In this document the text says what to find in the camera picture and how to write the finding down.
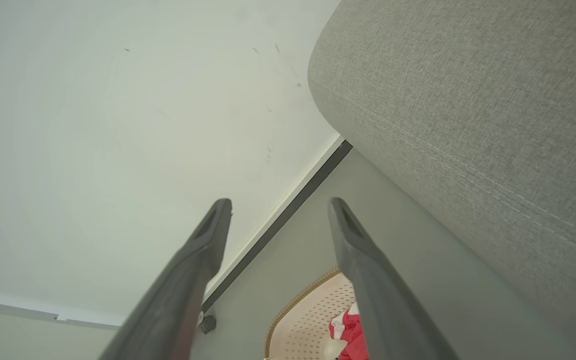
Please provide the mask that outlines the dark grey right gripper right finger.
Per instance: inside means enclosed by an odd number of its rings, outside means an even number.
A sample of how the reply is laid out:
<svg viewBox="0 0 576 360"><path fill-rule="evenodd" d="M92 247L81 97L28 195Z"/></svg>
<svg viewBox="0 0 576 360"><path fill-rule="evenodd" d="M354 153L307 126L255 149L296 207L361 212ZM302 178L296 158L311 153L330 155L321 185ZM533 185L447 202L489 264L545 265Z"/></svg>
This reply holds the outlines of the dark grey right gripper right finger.
<svg viewBox="0 0 576 360"><path fill-rule="evenodd" d="M377 247L349 205L327 210L339 270L354 288L371 360L455 360L438 326Z"/></svg>

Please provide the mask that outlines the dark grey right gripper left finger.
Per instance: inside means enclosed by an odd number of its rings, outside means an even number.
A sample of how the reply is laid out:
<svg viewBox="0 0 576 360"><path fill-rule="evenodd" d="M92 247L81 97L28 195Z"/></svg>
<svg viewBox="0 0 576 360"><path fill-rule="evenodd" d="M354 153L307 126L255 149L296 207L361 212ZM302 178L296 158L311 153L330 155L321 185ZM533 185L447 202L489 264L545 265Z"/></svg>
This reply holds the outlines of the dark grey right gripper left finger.
<svg viewBox="0 0 576 360"><path fill-rule="evenodd" d="M220 271L233 203L220 198L110 341L102 360L190 358L208 282Z"/></svg>

